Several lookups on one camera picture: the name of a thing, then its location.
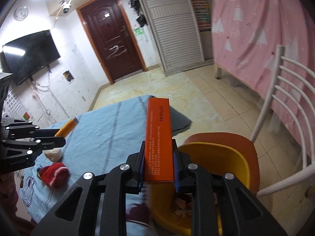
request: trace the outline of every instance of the chair backrest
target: chair backrest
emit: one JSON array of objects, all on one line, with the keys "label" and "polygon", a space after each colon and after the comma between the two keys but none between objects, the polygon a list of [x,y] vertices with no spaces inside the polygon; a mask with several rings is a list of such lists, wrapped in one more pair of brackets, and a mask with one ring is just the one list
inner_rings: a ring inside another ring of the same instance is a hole
[{"label": "chair backrest", "polygon": [[[257,196],[268,195],[268,194],[286,189],[292,185],[298,184],[298,183],[302,182],[303,180],[308,179],[312,175],[315,175],[314,137],[313,137],[313,132],[311,129],[311,124],[309,122],[308,115],[305,113],[305,111],[302,108],[302,106],[300,105],[299,101],[297,101],[295,97],[293,97],[291,94],[289,94],[287,91],[285,91],[282,87],[280,87],[278,85],[279,82],[284,82],[287,85],[291,86],[295,91],[297,91],[305,99],[306,103],[309,105],[309,107],[310,107],[310,109],[311,109],[311,111],[315,117],[314,105],[312,104],[309,97],[305,94],[305,92],[302,89],[300,89],[297,85],[295,85],[294,83],[292,83],[291,81],[289,81],[288,79],[286,79],[280,75],[281,71],[285,71],[286,73],[296,77],[303,84],[305,84],[310,89],[310,91],[315,95],[315,88],[305,78],[303,78],[298,73],[290,70],[289,68],[284,67],[282,65],[282,63],[283,63],[283,61],[287,61],[289,63],[292,63],[292,64],[300,67],[304,71],[306,71],[314,79],[315,79],[315,73],[311,69],[307,68],[305,65],[285,57],[284,56],[284,50],[285,50],[285,48],[283,46],[277,45],[276,54],[275,54],[274,72],[273,72],[273,76],[271,79],[270,87],[269,87],[269,90],[267,92],[265,102],[262,106],[260,115],[258,117],[257,123],[255,125],[255,128],[253,130],[253,134],[252,134],[250,140],[252,142],[254,142],[256,140],[258,133],[261,130],[261,127],[263,125],[264,119],[265,119],[265,117],[266,117],[266,115],[270,109],[271,102],[273,99],[276,100],[292,116],[292,118],[295,122],[295,125],[297,126],[297,129],[299,131],[300,139],[301,139],[301,146],[302,146],[303,169],[301,171],[297,172],[296,174],[294,174],[294,175],[292,175],[292,176],[290,176],[290,177],[288,177],[288,178],[286,178],[280,182],[277,182],[271,186],[266,187],[263,190],[260,190],[257,193]],[[296,115],[294,114],[294,112],[287,106],[287,104],[284,101],[282,101],[279,97],[277,97],[275,95],[276,90],[278,90],[280,93],[284,94],[287,98],[289,98],[297,106],[297,108],[299,109],[299,111],[301,112],[301,114],[303,115],[303,117],[305,119],[305,123],[306,123],[307,129],[308,129],[308,132],[306,132],[306,133],[309,135],[310,149],[311,149],[311,164],[309,166],[307,166],[306,144],[305,144],[305,137],[304,137],[304,134],[302,131],[302,127],[301,127]]]}]

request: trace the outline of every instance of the marble patterned floor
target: marble patterned floor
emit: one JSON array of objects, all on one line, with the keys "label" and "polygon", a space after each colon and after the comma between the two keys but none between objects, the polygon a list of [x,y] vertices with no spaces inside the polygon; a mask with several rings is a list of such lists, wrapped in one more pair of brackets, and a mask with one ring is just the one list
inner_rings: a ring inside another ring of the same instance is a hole
[{"label": "marble patterned floor", "polygon": [[[245,86],[233,88],[230,76],[215,79],[214,65],[164,76],[160,68],[124,79],[101,91],[94,109],[140,95],[169,98],[171,106],[193,122],[191,128],[175,137],[181,145],[200,132],[224,131],[251,136],[259,115],[260,97]],[[283,180],[300,169],[300,148],[281,125],[270,131],[272,116],[266,118],[255,142],[259,161],[260,188]],[[315,207],[315,197],[305,198],[312,180],[259,200],[285,228],[295,235]]]}]

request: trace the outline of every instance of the brown door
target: brown door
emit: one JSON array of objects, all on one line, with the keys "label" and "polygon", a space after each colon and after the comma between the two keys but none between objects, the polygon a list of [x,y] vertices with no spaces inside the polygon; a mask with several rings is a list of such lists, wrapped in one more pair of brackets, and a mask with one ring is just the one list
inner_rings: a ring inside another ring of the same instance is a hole
[{"label": "brown door", "polygon": [[143,69],[117,0],[96,0],[80,11],[113,80]]}]

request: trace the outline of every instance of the clock face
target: clock face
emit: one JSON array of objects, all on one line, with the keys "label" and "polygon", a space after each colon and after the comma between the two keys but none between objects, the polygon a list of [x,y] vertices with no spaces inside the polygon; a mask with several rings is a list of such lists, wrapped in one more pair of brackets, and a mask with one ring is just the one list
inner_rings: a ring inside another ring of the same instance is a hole
[{"label": "clock face", "polygon": [[24,20],[28,15],[28,8],[26,6],[18,7],[14,12],[14,18],[16,20]]}]

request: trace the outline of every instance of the light blue bedsheet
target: light blue bedsheet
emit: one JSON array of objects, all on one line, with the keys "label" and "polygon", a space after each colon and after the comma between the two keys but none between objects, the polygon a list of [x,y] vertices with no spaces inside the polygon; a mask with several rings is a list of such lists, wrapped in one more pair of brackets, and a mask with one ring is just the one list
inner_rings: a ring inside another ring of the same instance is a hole
[{"label": "light blue bedsheet", "polygon": [[[37,223],[83,173],[108,173],[126,162],[128,155],[139,152],[145,139],[146,106],[150,97],[132,98],[77,116],[79,124],[67,136],[66,145],[62,148],[60,162],[70,171],[70,178],[64,187],[54,190],[37,178],[37,168],[52,164],[43,154],[37,158],[34,167],[25,169],[19,195]],[[174,109],[171,109],[171,120],[173,135],[188,129],[191,123]],[[60,128],[66,122],[56,123],[49,128]],[[142,203],[141,194],[126,196],[126,206],[133,203]],[[146,227],[128,222],[127,233],[128,236],[145,235]]]}]

